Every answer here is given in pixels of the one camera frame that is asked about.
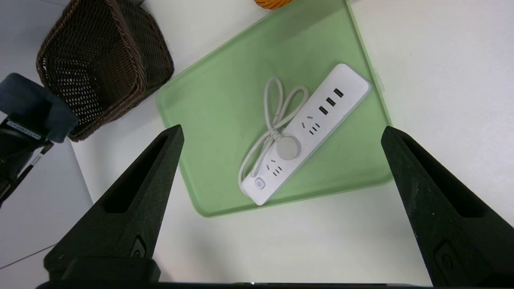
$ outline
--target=usb port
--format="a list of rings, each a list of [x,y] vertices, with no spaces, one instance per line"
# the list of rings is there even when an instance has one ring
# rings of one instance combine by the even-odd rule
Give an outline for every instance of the usb port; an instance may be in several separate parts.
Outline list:
[[[322,107],[322,106],[320,106],[320,110],[321,110],[321,112],[322,112],[322,113],[324,113],[325,115],[328,113],[328,111],[327,111],[324,107]]]
[[[330,97],[326,99],[326,102],[330,103],[331,106],[336,106],[336,103]]]
[[[343,93],[339,90],[339,89],[335,89],[334,92],[339,96],[339,97],[343,97]]]

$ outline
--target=light green plastic tray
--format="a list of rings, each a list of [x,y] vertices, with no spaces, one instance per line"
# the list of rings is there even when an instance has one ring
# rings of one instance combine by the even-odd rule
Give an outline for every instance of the light green plastic tray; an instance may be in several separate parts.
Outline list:
[[[180,169],[201,215],[258,208],[239,190],[237,172],[248,149],[266,131],[267,79],[279,77],[286,95],[298,85],[313,93],[338,63],[358,71],[372,83],[373,91],[265,206],[376,186],[392,178],[380,145],[390,119],[349,4],[296,0],[182,72],[158,93],[164,126],[182,125]],[[270,98],[273,109],[276,98]]]

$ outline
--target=power strip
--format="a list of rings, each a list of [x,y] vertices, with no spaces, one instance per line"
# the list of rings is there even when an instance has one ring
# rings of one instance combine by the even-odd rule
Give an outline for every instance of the power strip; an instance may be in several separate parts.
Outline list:
[[[370,93],[371,85],[346,64],[338,64],[282,132],[294,137],[299,155],[284,160],[275,142],[255,177],[248,175],[242,188],[262,206],[299,169]]]

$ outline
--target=dark blue cloth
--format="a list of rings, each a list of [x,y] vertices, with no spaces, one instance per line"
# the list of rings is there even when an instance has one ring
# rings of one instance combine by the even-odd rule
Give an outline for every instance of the dark blue cloth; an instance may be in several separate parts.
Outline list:
[[[42,124],[54,142],[63,142],[78,124],[77,116],[63,100],[16,73],[0,83],[0,111]]]

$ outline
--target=white table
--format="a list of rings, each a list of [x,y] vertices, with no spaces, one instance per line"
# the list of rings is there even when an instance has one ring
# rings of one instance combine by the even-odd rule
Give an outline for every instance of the white table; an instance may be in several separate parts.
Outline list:
[[[351,3],[394,126],[514,224],[514,2]],[[176,73],[266,14],[251,0],[143,6]],[[74,144],[94,201],[164,129],[155,101]],[[394,183],[205,219],[177,171],[154,259],[163,281],[430,284]]]

